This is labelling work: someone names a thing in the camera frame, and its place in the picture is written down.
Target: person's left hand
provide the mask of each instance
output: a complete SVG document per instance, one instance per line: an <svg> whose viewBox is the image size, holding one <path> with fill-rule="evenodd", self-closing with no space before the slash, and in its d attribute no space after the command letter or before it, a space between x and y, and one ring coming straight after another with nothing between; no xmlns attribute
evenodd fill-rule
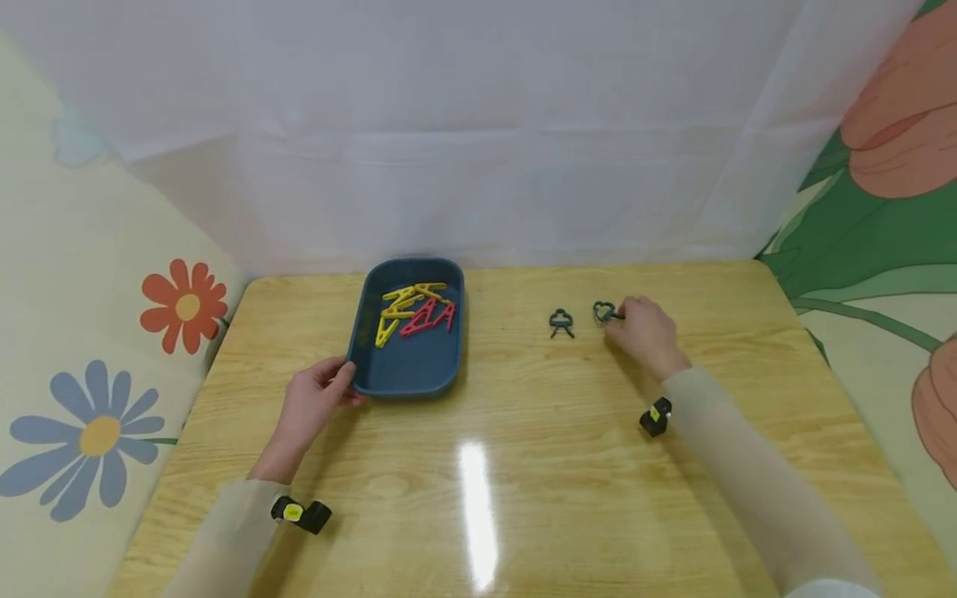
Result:
<svg viewBox="0 0 957 598"><path fill-rule="evenodd" d="M366 397L352 389L356 366L345 357L330 357L293 374L274 437L308 447L340 405L362 405Z"/></svg>

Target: orange flower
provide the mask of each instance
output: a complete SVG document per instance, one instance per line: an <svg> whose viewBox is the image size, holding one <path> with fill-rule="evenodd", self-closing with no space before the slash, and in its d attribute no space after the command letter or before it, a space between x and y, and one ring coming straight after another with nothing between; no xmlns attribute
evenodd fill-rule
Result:
<svg viewBox="0 0 957 598"><path fill-rule="evenodd" d="M163 305L147 309L140 316L140 326L146 332L161 332L163 350L169 355L176 348L176 339L183 330L183 347L190 355L199 350L199 336L209 340L219 333L216 321L226 315L229 308L221 301L226 296L226 285L215 283L210 267L198 262L189 270L182 259L169 263L172 282L162 275L151 274L143 280L143 294L147 299Z"/></svg>
<svg viewBox="0 0 957 598"><path fill-rule="evenodd" d="M841 138L851 177L885 199L957 178L957 2L907 26L848 110Z"/></svg>
<svg viewBox="0 0 957 598"><path fill-rule="evenodd" d="M957 335L937 348L911 394L917 434L957 490Z"/></svg>

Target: yellow flower center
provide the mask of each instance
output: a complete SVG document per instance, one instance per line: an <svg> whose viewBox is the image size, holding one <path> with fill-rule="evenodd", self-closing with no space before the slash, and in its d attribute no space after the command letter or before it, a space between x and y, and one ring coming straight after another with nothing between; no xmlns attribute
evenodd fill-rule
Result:
<svg viewBox="0 0 957 598"><path fill-rule="evenodd" d="M199 313L200 301L193 294L183 295L176 301L176 317L182 321L190 321Z"/></svg>
<svg viewBox="0 0 957 598"><path fill-rule="evenodd" d="M79 451L86 456L109 453L120 439L120 420L116 417L98 417L79 435Z"/></svg>

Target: hand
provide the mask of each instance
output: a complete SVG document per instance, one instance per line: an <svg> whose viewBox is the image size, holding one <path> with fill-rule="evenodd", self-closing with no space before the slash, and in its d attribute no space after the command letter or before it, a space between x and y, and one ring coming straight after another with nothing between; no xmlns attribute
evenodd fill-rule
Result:
<svg viewBox="0 0 957 598"><path fill-rule="evenodd" d="M330 357L298 371L286 385L276 430L248 479L292 483L305 452L340 405L362 405L366 397L351 388L356 366Z"/></svg>
<svg viewBox="0 0 957 598"><path fill-rule="evenodd" d="M293 374L273 436L308 447L340 405L362 405L366 397L352 390L356 365L330 357Z"/></svg>
<svg viewBox="0 0 957 598"><path fill-rule="evenodd" d="M605 335L659 381L691 367L678 347L678 327L664 310L647 297L627 297L618 308L625 320L612 320Z"/></svg>

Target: flower wallpaper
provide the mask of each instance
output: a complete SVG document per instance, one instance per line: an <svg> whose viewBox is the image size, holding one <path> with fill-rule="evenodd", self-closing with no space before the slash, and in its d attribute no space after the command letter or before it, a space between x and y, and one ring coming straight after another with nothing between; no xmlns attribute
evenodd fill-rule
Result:
<svg viewBox="0 0 957 598"><path fill-rule="evenodd" d="M957 571L957 0L924 4L759 256Z"/></svg>
<svg viewBox="0 0 957 598"><path fill-rule="evenodd" d="M0 78L0 578L100 598L245 279L2 34Z"/></svg>

